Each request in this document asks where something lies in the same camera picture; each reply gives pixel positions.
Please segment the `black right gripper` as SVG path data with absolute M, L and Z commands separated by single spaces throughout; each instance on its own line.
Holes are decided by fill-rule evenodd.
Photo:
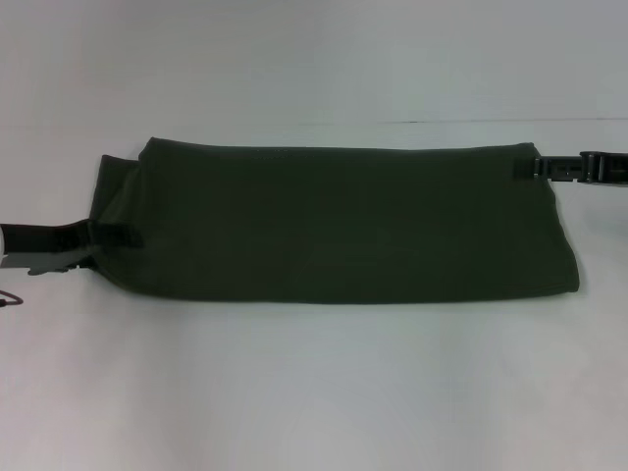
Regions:
M 577 182 L 626 186 L 628 154 L 585 151 L 576 157 L 535 157 L 517 159 L 513 165 L 515 180 Z

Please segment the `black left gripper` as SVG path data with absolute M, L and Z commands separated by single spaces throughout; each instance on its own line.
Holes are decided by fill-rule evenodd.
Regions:
M 94 245 L 102 247 L 141 248 L 140 233 L 129 225 L 92 223 L 82 220 L 63 226 L 32 226 L 2 224 L 3 253 L 13 255 L 61 255 L 62 271 L 94 268 L 94 259 L 86 251 Z

